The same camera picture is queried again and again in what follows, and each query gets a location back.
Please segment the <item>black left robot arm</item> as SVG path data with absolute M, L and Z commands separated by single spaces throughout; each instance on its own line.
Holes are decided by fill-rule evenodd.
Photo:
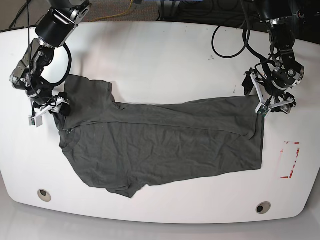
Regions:
M 305 75 L 305 68 L 296 61 L 294 54 L 295 36 L 289 23 L 292 11 L 286 0 L 255 0 L 260 20 L 268 27 L 270 54 L 267 58 L 254 51 L 249 45 L 249 29 L 244 28 L 242 38 L 246 48 L 257 57 L 263 73 L 255 66 L 245 73 L 242 83 L 248 96 L 256 90 L 259 103 L 257 114 L 267 117 L 269 113 L 289 114 L 297 103 L 288 92 L 299 85 Z

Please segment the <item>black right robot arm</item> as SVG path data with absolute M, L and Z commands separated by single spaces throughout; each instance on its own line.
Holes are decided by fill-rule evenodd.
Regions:
M 48 13 L 35 29 L 37 38 L 29 42 L 24 57 L 9 80 L 14 89 L 25 91 L 33 109 L 68 116 L 71 107 L 67 93 L 53 95 L 53 90 L 62 85 L 70 74 L 72 55 L 66 40 L 92 5 L 88 0 L 51 0 L 49 3 L 51 7 Z M 44 68 L 52 63 L 55 49 L 60 47 L 67 53 L 68 65 L 62 79 L 52 83 L 43 78 L 42 73 Z

